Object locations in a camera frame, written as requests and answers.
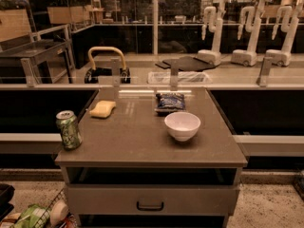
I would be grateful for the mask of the grey drawer cabinet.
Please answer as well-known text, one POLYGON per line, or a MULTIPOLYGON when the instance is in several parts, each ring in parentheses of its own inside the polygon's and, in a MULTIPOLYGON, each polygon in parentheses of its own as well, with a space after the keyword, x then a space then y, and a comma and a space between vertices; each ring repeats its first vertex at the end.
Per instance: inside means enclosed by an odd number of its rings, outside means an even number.
MULTIPOLYGON (((79 123, 81 146, 57 156, 66 186, 239 188, 247 161, 204 88, 186 93, 187 110, 201 120, 198 133, 188 142, 176 142, 168 134, 155 112, 153 95, 126 97, 103 88, 96 98, 113 99, 117 106, 105 120, 84 115, 79 123)), ((233 214, 73 215, 81 228, 225 228, 233 214)))

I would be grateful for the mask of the grey middle drawer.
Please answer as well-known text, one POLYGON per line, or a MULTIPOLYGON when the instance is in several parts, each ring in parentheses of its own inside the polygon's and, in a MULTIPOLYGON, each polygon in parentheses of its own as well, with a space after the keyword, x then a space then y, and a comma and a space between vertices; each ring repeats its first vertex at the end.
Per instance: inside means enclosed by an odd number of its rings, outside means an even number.
POLYGON ((237 186, 66 186, 68 206, 75 215, 232 215, 238 193, 237 186), (139 211, 138 201, 163 202, 164 208, 160 212, 139 211))

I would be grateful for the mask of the blue chip bag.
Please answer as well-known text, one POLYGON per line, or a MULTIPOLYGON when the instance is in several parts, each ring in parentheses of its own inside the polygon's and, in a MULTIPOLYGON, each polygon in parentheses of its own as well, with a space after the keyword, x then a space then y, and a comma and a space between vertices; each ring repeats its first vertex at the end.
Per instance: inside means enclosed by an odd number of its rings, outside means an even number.
POLYGON ((184 95, 181 93, 157 93, 156 98, 155 111, 158 113, 170 113, 186 109, 184 95))

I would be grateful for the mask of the clear plastic bin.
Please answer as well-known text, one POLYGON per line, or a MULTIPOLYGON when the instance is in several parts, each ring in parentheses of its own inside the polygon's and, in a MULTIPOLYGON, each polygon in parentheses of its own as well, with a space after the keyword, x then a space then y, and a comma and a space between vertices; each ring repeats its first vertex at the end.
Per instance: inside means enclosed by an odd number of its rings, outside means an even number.
MULTIPOLYGON (((147 76, 147 82, 149 84, 165 84, 170 83, 171 73, 166 72, 149 72, 147 76)), ((179 83, 211 83, 212 79, 205 72, 195 71, 180 71, 178 73, 179 83)))

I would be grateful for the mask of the white bowl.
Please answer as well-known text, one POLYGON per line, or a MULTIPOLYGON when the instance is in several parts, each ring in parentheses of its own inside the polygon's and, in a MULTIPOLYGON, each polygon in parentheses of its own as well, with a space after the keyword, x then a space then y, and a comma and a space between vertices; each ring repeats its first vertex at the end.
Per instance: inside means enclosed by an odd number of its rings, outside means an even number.
POLYGON ((200 128, 200 118, 189 112, 174 112, 164 119, 167 131, 176 141, 186 142, 193 138, 200 128))

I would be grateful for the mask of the yellow sponge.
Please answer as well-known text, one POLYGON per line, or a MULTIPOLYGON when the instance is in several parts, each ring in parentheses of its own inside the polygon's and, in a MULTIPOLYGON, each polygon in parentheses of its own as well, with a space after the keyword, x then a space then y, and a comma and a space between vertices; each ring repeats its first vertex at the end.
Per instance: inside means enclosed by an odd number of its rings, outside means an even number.
POLYGON ((115 107, 116 103, 113 101, 99 101, 95 107, 89 111, 89 114, 95 118, 107 118, 115 107))

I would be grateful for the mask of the black floor mat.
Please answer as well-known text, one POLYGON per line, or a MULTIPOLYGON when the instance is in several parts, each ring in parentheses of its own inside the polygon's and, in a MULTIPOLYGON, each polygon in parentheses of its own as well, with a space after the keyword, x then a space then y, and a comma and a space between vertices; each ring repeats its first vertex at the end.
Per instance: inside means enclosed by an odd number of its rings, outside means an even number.
POLYGON ((157 62, 156 66, 163 69, 175 66, 180 71, 204 71, 215 68, 213 64, 205 63, 191 56, 183 56, 178 59, 164 59, 161 62, 157 62))

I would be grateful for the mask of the green soda can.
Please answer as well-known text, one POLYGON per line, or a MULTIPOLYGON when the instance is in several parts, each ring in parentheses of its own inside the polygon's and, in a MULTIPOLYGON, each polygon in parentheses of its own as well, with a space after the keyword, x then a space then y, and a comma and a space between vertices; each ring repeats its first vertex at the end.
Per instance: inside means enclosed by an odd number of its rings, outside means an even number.
POLYGON ((78 120, 71 110, 64 110, 56 115, 56 125, 60 130, 65 150, 74 150, 82 143, 78 120))

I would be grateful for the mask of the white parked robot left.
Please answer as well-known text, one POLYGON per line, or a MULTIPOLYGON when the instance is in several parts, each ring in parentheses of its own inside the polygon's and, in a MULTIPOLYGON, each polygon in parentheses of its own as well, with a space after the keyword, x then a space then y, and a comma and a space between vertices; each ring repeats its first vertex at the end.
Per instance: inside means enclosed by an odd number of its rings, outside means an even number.
POLYGON ((232 0, 220 0, 218 7, 208 6, 204 9, 201 39, 204 40, 206 32, 214 34, 212 47, 198 51, 197 58, 209 65, 218 66, 221 63, 220 43, 223 26, 223 17, 226 12, 225 5, 232 0))

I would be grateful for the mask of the white parked robot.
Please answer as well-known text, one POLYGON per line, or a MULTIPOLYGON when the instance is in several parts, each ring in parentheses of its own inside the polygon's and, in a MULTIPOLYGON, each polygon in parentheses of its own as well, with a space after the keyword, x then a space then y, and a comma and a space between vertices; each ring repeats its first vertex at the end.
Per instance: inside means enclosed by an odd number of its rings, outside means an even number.
POLYGON ((259 0, 257 8, 254 6, 246 6, 241 9, 237 38, 241 38, 243 31, 249 32, 250 38, 245 50, 235 49, 233 51, 231 57, 233 64, 252 67, 257 63, 257 41, 261 26, 261 17, 264 13, 265 4, 272 1, 273 0, 259 0))
POLYGON ((277 30, 285 32, 285 39, 281 49, 268 49, 266 56, 272 58, 272 63, 279 67, 287 67, 291 62, 292 46, 299 23, 298 16, 303 10, 303 0, 297 0, 295 9, 291 6, 282 6, 277 10, 272 39, 276 38, 277 30))
POLYGON ((220 43, 223 26, 223 17, 226 12, 225 5, 232 0, 220 0, 218 7, 208 6, 204 9, 201 39, 204 40, 206 32, 214 34, 212 47, 198 51, 197 58, 209 65, 218 66, 221 63, 220 43))

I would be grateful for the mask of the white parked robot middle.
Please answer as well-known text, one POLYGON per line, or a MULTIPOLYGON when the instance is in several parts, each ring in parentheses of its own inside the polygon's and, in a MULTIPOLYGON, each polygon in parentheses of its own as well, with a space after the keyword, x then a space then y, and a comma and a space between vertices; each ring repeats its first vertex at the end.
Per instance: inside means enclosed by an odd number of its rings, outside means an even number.
POLYGON ((243 31, 249 32, 250 38, 245 50, 235 49, 233 51, 231 57, 233 64, 252 67, 257 63, 257 41, 261 26, 261 17, 264 13, 265 4, 272 1, 273 0, 259 0, 257 8, 254 6, 246 6, 241 9, 237 38, 241 38, 243 31))

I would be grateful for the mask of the grey side table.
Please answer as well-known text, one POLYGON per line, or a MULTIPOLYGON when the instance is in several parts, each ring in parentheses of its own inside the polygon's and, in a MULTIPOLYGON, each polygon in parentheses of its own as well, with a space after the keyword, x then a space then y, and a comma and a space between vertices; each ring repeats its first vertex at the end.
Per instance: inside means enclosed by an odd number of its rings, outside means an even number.
POLYGON ((70 26, 40 30, 34 40, 0 52, 1 84, 55 84, 67 76, 72 84, 75 68, 70 26))

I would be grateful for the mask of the wooden planter box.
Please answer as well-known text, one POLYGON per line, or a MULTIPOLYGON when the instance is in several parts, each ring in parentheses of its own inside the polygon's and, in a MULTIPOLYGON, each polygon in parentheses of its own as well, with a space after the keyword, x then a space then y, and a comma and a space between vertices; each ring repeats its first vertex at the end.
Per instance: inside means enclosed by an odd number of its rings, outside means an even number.
POLYGON ((49 21, 52 25, 83 23, 90 19, 90 5, 73 7, 47 7, 49 21))

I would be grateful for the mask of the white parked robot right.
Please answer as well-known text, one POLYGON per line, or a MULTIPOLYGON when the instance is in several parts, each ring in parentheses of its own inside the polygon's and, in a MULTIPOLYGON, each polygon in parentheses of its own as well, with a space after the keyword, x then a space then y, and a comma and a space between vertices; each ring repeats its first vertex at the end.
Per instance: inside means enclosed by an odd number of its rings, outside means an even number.
POLYGON ((299 23, 298 16, 303 10, 303 0, 297 0, 295 9, 291 6, 282 6, 277 10, 272 39, 276 38, 277 30, 285 32, 285 39, 281 49, 268 49, 266 56, 272 58, 272 63, 279 67, 287 67, 291 62, 292 46, 299 23))

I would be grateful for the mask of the white cup in basket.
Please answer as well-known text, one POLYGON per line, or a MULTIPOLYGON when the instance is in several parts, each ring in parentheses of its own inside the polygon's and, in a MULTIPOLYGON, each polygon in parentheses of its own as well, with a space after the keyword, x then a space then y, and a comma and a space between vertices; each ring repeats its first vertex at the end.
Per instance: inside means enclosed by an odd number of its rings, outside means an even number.
POLYGON ((66 218, 67 214, 67 204, 62 199, 58 200, 51 209, 50 224, 52 226, 57 225, 66 218))

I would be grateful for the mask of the green snack bag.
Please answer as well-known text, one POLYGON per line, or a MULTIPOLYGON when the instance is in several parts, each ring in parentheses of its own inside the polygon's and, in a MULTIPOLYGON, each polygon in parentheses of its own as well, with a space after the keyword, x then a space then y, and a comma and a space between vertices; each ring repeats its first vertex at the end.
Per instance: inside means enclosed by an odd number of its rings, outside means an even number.
POLYGON ((30 205, 11 228, 44 228, 49 220, 49 210, 37 204, 30 205))

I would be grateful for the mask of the yellow handled black cart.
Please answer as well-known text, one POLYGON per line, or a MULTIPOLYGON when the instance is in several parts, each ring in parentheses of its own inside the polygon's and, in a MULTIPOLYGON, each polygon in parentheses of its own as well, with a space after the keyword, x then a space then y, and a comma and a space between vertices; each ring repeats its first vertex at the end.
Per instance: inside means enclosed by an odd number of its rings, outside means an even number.
POLYGON ((130 70, 126 66, 124 54, 116 47, 92 47, 88 51, 88 59, 91 63, 91 68, 85 74, 86 84, 97 84, 100 76, 118 77, 121 84, 130 84, 130 70), (106 63, 104 66, 98 65, 94 61, 92 53, 94 51, 112 51, 116 52, 121 58, 121 64, 118 65, 116 61, 106 63))

